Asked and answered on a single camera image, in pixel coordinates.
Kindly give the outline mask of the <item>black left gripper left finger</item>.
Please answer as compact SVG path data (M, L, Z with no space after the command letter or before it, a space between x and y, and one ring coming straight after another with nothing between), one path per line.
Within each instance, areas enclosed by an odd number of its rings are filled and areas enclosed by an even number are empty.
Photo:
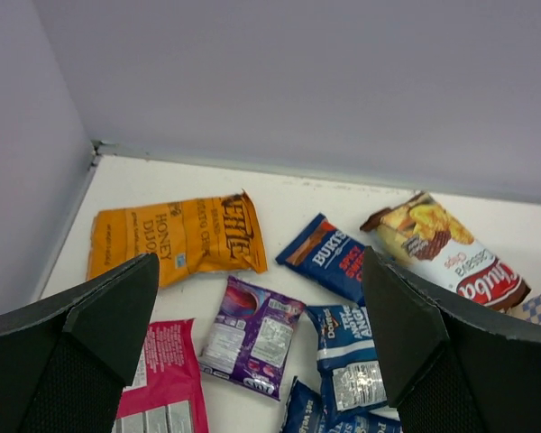
M133 383L158 291L141 254L0 315L0 432L109 432Z

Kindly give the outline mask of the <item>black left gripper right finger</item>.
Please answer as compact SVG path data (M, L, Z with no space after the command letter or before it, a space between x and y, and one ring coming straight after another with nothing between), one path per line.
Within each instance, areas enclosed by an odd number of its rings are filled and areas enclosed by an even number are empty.
M372 248L362 284L388 404L406 432L541 432L541 326Z

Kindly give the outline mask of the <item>dark blue snack packet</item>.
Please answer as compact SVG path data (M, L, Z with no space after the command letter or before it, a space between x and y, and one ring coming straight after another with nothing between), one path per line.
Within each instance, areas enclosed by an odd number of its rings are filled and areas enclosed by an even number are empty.
M317 332L316 367L326 423L334 426L387 404L381 368L364 306L308 306Z

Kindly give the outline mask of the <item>pink snack packet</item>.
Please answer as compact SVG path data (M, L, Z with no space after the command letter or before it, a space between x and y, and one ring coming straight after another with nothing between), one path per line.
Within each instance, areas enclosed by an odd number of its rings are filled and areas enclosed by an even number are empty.
M208 432L193 319L149 325L133 383L124 388L113 432Z

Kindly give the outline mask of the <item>brown snack packet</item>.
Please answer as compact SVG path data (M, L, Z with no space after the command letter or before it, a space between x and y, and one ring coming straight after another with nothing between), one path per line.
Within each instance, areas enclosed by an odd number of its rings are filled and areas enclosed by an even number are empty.
M416 275L495 310L519 305L531 289L429 193L373 213L360 230Z

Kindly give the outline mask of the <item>small blue snack packet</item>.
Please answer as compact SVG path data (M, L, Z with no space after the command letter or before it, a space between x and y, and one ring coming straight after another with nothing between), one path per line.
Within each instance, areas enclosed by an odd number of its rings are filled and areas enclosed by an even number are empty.
M293 272L335 295L364 306L362 260L365 246L317 214L275 258Z

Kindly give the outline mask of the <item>orange snack packet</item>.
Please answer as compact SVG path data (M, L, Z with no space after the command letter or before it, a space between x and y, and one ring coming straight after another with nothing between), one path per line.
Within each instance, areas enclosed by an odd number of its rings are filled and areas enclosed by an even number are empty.
M245 192L103 210L90 241L89 280L144 253L158 256L161 288L196 273L268 270L256 209Z

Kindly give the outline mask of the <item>purple candy packet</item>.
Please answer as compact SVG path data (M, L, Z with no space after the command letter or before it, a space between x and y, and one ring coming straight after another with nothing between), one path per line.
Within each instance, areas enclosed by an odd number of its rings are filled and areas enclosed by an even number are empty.
M277 401L305 307L297 299L230 276L198 358L201 371Z

